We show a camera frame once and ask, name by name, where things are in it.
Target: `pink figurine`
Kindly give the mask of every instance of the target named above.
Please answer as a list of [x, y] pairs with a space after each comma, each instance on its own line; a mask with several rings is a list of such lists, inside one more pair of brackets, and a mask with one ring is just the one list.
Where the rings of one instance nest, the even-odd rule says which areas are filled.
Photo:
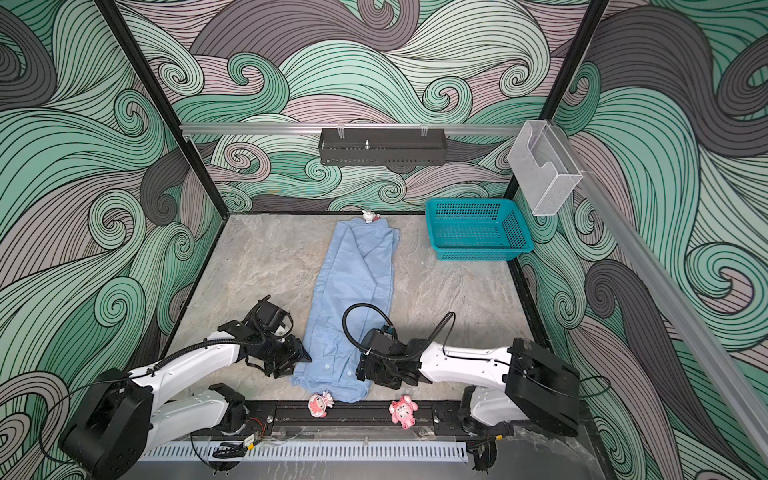
[[315, 393], [310, 397], [310, 415], [321, 419], [327, 415], [326, 409], [333, 408], [333, 397], [330, 392], [323, 392], [322, 395]]
[[404, 395], [400, 397], [400, 400], [392, 401], [392, 405], [389, 406], [389, 413], [392, 414], [392, 423], [400, 422], [404, 429], [413, 427], [416, 424], [416, 419], [413, 418], [413, 413], [419, 409], [416, 402], [411, 400], [411, 397]]

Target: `patterned wall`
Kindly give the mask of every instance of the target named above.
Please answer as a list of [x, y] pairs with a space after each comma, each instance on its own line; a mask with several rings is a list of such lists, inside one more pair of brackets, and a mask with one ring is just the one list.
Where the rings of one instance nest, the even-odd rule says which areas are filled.
[[[624, 0], [612, 8], [639, 5]], [[536, 118], [588, 0], [120, 0], [183, 122], [516, 124]], [[449, 164], [326, 167], [318, 137], [199, 136], [232, 211], [423, 210], [499, 197], [513, 139]]]
[[[600, 23], [556, 117], [766, 399], [767, 65], [765, 0], [653, 0]], [[588, 401], [619, 478], [768, 478], [589, 199], [528, 222], [554, 349], [612, 379]]]
[[3, 479], [84, 478], [43, 413], [157, 358], [220, 222], [93, 1], [0, 2]]

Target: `toy figurine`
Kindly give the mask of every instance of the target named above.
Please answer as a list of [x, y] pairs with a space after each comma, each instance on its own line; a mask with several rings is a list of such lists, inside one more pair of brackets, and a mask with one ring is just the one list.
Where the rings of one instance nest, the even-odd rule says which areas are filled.
[[416, 424], [416, 419], [413, 418], [413, 413], [419, 409], [416, 402], [411, 400], [411, 397], [404, 395], [400, 397], [400, 400], [392, 401], [392, 405], [389, 406], [389, 413], [392, 414], [392, 423], [400, 422], [400, 425], [404, 429], [413, 427]]
[[333, 397], [330, 392], [323, 392], [322, 395], [315, 393], [310, 397], [310, 414], [321, 419], [327, 415], [326, 409], [333, 408]]

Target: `white mesh holder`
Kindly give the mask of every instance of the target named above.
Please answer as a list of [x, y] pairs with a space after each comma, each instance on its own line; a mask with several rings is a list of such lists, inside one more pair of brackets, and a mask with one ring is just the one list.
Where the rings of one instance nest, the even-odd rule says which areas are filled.
[[557, 214], [582, 178], [575, 157], [561, 128], [546, 120], [525, 122], [507, 160], [532, 214]]

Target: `gray floor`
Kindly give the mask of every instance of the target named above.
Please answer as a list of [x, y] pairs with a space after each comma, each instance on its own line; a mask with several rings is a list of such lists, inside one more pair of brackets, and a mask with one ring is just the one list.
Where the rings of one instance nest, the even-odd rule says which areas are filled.
[[[236, 215], [224, 228], [169, 352], [201, 341], [229, 320], [241, 320], [260, 298], [291, 312], [293, 332], [303, 337], [317, 273], [338, 215]], [[390, 318], [398, 337], [424, 338], [445, 312], [456, 312], [449, 345], [488, 348], [531, 338], [506, 262], [439, 262], [429, 245], [423, 215], [388, 217], [400, 229], [395, 254], [395, 293]], [[438, 337], [442, 341], [445, 334]], [[246, 399], [308, 399], [310, 392], [288, 378], [267, 378], [244, 362], [221, 369], [180, 396], [224, 382]], [[466, 385], [441, 382], [394, 391], [372, 386], [368, 400], [401, 395], [414, 399], [460, 399]]]

